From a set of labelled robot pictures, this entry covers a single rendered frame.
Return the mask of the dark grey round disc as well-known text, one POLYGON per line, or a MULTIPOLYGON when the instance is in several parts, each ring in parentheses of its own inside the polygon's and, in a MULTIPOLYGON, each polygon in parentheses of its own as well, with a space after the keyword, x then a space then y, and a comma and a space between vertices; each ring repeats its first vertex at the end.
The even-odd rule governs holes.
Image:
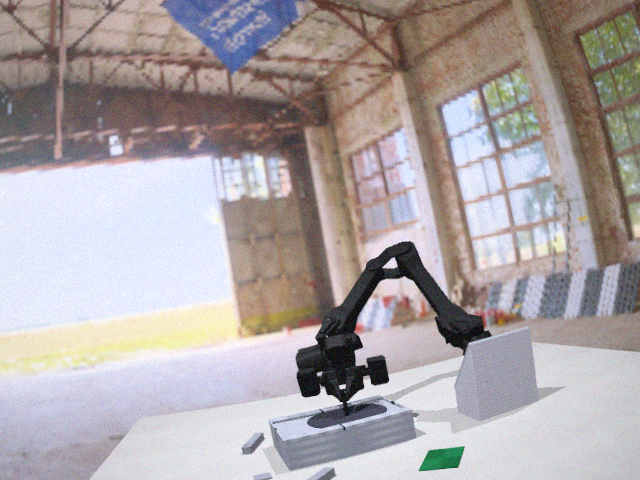
POLYGON ((326 428, 385 413, 386 411, 387 407, 379 404, 357 404, 348 406, 348 416, 345 415, 344 408, 340 408, 316 414, 308 419, 307 424, 315 428, 326 428))

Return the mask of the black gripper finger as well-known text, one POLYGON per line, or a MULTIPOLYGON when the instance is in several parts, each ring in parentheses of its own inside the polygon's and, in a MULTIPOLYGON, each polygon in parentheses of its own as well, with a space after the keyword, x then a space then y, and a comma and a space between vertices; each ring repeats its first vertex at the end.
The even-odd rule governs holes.
POLYGON ((339 387, 335 372, 336 370, 323 372, 322 373, 323 382, 325 385, 326 393, 328 395, 334 396, 340 402, 343 402, 341 397, 341 392, 338 391, 340 390, 340 387, 339 387))
POLYGON ((346 368, 346 401, 349 401, 352 396, 361 389, 364 389, 364 383, 362 380, 362 371, 359 366, 346 368))

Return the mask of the flat green square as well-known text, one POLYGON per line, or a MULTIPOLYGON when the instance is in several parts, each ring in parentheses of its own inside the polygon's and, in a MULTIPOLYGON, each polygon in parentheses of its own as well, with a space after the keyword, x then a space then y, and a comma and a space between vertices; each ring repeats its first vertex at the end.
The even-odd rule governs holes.
POLYGON ((429 450, 419 471, 458 468, 463 451, 464 446, 429 450))

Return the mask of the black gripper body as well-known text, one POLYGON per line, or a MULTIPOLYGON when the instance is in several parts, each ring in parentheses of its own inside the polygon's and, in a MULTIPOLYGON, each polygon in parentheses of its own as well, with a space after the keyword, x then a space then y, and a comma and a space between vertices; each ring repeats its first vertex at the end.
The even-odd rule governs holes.
MULTIPOLYGON (((333 371, 336 370, 335 374, 337 377, 337 381, 339 385, 346 384, 346 368, 356 366, 356 362, 353 363, 352 360, 348 358, 338 360, 333 362, 333 364, 329 364, 330 368, 323 369, 322 372, 333 371)), ((362 371, 362 380, 363 376, 370 376, 371 384, 374 386, 386 384, 389 382, 389 376, 387 372, 387 364, 386 359, 383 355, 378 355, 375 357, 367 358, 367 367, 366 365, 359 366, 362 371)), ((322 375, 317 376, 316 370, 314 367, 299 370, 297 373, 297 381, 300 387, 300 391, 302 396, 305 398, 317 396, 321 393, 320 385, 323 387, 324 382, 322 375)))

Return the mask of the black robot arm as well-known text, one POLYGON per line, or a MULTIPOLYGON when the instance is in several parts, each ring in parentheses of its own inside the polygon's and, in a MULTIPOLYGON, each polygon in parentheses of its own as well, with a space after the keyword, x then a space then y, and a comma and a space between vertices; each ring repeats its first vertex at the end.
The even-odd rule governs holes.
POLYGON ((379 282, 404 276, 414 281, 437 313, 437 329, 446 344, 450 342, 451 346, 461 348, 463 356, 468 343, 492 336, 489 330, 484 331, 481 316, 469 314, 449 301, 422 264, 414 243, 403 241, 387 247, 377 258, 367 262, 345 301, 323 319, 315 336, 318 344, 298 350, 298 369, 314 367, 319 373, 338 360, 348 358, 356 362, 354 350, 363 348, 359 335, 354 332, 358 315, 379 282), (382 268, 392 258, 395 258, 398 267, 382 268))

